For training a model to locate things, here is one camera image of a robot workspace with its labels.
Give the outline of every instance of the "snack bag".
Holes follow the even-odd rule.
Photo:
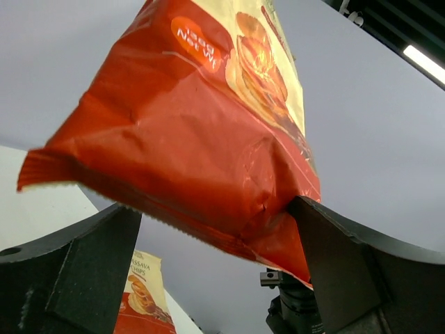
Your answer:
[[[297,195],[319,200],[302,88],[268,0],[149,0],[18,190],[79,182],[225,252],[309,272]]]
[[[161,259],[135,250],[113,334],[175,334],[161,275]]]

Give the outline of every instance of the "gray ceiling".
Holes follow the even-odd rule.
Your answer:
[[[0,144],[42,145],[141,3],[0,2]],[[275,5],[305,90],[323,202],[445,251],[444,92],[321,1]],[[163,258],[165,286],[209,333],[270,333],[264,319],[276,292],[259,287],[259,266],[149,218],[138,247]]]

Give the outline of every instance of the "orange plastic bag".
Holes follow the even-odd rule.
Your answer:
[[[296,195],[319,200],[302,89],[267,0],[152,0],[18,190],[79,182],[307,282]]]

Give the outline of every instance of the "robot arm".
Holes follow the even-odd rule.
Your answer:
[[[318,306],[300,311],[312,312],[314,319],[319,311],[326,333],[417,334],[445,328],[445,254],[388,237],[308,198],[295,198],[288,212],[298,222]],[[267,274],[262,285],[270,285]],[[275,323],[285,329],[271,329],[318,333],[294,325],[305,319],[298,308],[287,310],[292,303],[301,305],[298,298],[289,301],[294,283],[290,287],[277,276],[282,321]]]
[[[141,214],[113,205],[0,252],[0,333],[112,333]]]

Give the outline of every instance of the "red snack bag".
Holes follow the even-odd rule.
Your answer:
[[[308,282],[296,195],[319,200],[302,89],[268,0],[151,0],[18,190],[79,182]]]

